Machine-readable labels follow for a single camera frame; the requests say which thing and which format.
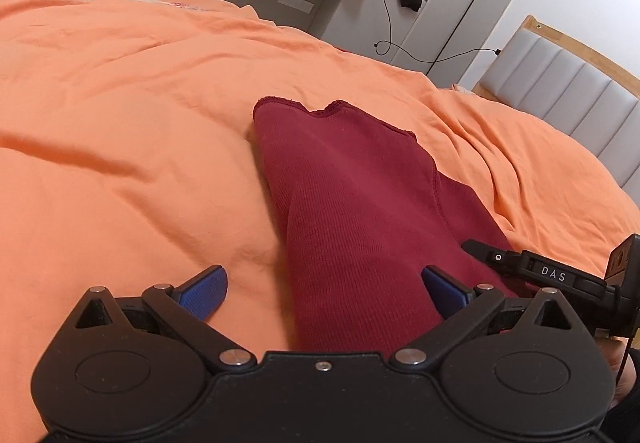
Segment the dark red knit sweater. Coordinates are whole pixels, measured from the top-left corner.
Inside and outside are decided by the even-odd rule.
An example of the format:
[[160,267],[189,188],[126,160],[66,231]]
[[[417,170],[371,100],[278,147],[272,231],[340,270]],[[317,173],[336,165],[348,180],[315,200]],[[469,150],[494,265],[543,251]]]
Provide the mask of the dark red knit sweater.
[[429,265],[466,286],[526,292],[463,250],[469,239],[509,243],[412,133],[343,101],[311,112],[270,96],[253,118],[300,350],[390,354],[434,328],[442,315],[421,278]]

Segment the orange bed blanket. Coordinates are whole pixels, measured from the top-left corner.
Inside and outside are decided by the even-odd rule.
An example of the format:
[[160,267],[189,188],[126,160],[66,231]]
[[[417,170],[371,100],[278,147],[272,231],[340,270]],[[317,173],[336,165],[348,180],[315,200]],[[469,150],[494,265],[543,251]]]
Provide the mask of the orange bed blanket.
[[536,117],[347,53],[221,0],[1,0],[1,437],[35,442],[38,359],[85,290],[136,296],[213,264],[212,323],[295,343],[253,108],[352,103],[413,132],[518,249],[602,273],[639,210]]

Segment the grey padded wooden headboard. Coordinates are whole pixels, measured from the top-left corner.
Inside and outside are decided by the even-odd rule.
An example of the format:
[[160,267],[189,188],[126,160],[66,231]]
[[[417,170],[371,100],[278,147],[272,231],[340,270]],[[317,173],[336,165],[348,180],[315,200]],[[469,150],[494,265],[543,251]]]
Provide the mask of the grey padded wooden headboard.
[[475,84],[587,148],[639,200],[639,79],[529,15]]

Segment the white wall socket plate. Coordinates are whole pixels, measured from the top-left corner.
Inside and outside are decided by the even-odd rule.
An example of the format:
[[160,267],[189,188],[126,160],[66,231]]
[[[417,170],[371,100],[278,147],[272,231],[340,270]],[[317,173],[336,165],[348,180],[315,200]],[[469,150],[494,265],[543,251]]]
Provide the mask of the white wall socket plate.
[[278,0],[278,3],[305,14],[311,14],[314,10],[314,4],[308,0]]

